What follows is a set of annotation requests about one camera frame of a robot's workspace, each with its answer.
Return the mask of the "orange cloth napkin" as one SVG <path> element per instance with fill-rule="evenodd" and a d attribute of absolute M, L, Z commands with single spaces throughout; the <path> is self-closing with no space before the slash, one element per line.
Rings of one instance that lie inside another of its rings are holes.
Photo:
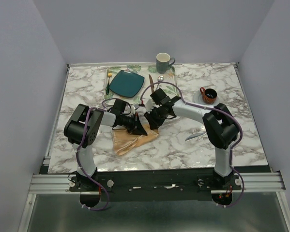
<path fill-rule="evenodd" d="M 116 155 L 121 156 L 133 148 L 140 147 L 144 144 L 152 142 L 159 137 L 159 130 L 151 130 L 149 124 L 143 125 L 147 135 L 133 135 L 127 132 L 127 129 L 114 130 L 113 136 L 113 150 Z"/>

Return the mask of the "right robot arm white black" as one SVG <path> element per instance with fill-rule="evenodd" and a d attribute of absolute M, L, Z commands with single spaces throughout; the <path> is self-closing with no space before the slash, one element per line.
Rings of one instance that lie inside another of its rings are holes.
<path fill-rule="evenodd" d="M 215 147 L 215 166 L 213 185 L 224 189 L 234 175 L 232 166 L 233 148 L 242 140 L 243 130 L 232 116 L 226 105 L 220 103 L 214 107 L 187 102 L 182 95 L 172 99 L 157 89 L 148 100 L 141 99 L 146 113 L 144 116 L 152 130 L 159 128 L 168 116 L 185 117 L 202 123 L 209 141 Z"/>

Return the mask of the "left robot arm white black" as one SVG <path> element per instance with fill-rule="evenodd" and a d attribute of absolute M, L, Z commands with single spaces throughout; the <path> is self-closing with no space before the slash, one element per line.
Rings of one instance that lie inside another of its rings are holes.
<path fill-rule="evenodd" d="M 128 102 L 121 99 L 116 99 L 110 110 L 79 104 L 65 125 L 63 133 L 76 149 L 77 172 L 83 176 L 80 184 L 87 191 L 94 190 L 97 186 L 94 176 L 97 167 L 93 159 L 92 144 L 101 125 L 112 128 L 123 126 L 129 134 L 147 135 L 137 114 L 128 116 L 124 113 L 128 105 Z"/>

